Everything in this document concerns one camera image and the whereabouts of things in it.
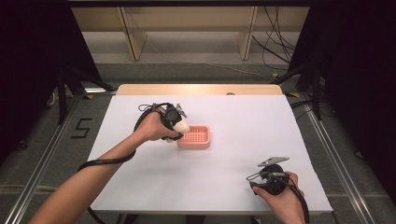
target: pink tray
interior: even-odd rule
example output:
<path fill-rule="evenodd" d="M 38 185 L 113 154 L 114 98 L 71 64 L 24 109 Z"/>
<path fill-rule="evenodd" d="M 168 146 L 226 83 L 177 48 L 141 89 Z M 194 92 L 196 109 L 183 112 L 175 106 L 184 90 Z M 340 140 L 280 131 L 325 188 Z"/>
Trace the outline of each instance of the pink tray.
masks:
<path fill-rule="evenodd" d="M 206 149 L 210 146 L 210 131 L 205 125 L 191 125 L 190 131 L 177 140 L 179 148 Z"/>

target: forearm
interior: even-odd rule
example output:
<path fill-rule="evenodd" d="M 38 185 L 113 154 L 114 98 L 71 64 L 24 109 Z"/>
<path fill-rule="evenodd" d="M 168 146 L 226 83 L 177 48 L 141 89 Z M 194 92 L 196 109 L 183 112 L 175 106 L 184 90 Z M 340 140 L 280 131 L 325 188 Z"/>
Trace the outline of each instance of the forearm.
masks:
<path fill-rule="evenodd" d="M 99 159 L 116 159 L 133 153 L 145 138 L 133 133 Z M 66 180 L 40 207 L 30 223 L 74 223 L 99 195 L 121 164 L 90 166 Z"/>

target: white table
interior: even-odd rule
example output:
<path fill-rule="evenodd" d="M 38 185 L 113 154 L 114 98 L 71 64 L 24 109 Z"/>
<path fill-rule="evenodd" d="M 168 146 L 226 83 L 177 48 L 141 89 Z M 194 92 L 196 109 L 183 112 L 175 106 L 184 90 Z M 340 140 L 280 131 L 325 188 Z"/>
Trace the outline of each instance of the white table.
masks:
<path fill-rule="evenodd" d="M 113 176 L 93 210 L 260 215 L 271 209 L 253 194 L 246 177 L 260 171 L 258 163 L 288 156 L 280 165 L 298 174 L 310 212 L 332 211 L 284 95 L 113 96 L 89 160 L 131 133 L 140 105 L 165 102 L 181 104 L 190 125 L 208 125 L 211 146 L 187 150 L 176 143 L 147 142 Z"/>

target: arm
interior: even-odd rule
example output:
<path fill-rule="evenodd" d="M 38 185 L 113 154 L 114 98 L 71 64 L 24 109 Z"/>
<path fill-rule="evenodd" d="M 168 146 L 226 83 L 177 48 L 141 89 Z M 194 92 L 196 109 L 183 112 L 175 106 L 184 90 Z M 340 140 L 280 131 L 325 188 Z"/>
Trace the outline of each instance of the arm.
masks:
<path fill-rule="evenodd" d="M 296 187 L 298 187 L 298 176 L 290 172 L 288 172 L 288 175 L 290 176 L 290 179 L 293 180 Z M 291 189 L 285 188 L 285 190 L 279 195 L 272 195 L 265 189 L 258 187 L 254 187 L 253 190 L 268 202 L 274 214 L 281 222 L 286 224 L 305 223 L 304 211 L 301 203 Z"/>
<path fill-rule="evenodd" d="M 164 136 L 175 137 L 177 132 L 165 128 L 158 113 L 150 113 L 135 132 L 99 159 L 127 156 L 143 143 L 155 141 Z M 120 163 L 90 166 L 72 175 L 49 196 L 29 223 L 74 223 L 120 167 Z"/>

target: pink container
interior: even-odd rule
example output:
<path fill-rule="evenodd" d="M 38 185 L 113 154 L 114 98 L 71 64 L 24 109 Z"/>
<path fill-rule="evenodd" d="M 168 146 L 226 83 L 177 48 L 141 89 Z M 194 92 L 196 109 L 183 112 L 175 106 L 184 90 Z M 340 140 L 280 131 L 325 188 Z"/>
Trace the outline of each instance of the pink container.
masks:
<path fill-rule="evenodd" d="M 179 148 L 206 149 L 210 146 L 210 131 L 206 125 L 191 125 L 190 131 L 177 140 Z"/>

